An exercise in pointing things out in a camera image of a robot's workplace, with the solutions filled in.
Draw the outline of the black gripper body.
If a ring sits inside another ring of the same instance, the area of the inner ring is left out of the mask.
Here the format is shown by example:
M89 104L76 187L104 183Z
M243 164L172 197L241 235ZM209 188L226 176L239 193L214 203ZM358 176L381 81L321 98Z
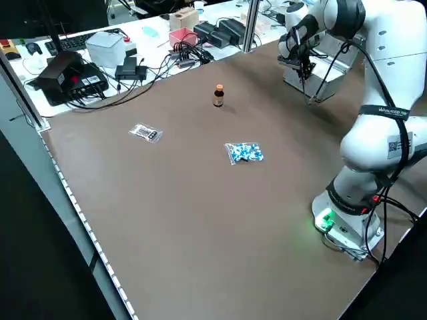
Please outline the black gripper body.
M278 62L282 65L290 67L298 71L311 71L312 63L310 62L309 55L300 55L297 57L285 58L282 55L278 55Z

